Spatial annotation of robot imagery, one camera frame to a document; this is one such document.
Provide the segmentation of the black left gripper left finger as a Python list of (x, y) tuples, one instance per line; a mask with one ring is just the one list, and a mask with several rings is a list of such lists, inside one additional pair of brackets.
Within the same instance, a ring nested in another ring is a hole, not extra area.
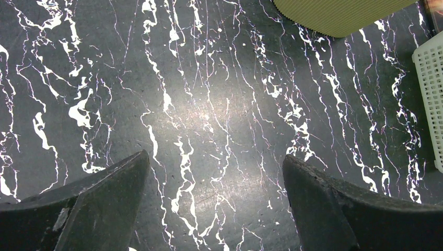
[(146, 151), (19, 203), (1, 204), (1, 250), (128, 250)]

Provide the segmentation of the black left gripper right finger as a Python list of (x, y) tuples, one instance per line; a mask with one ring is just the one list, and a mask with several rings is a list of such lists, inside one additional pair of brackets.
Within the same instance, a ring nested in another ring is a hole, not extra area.
[(286, 155), (283, 178), (303, 250), (442, 250), (442, 206), (376, 193)]

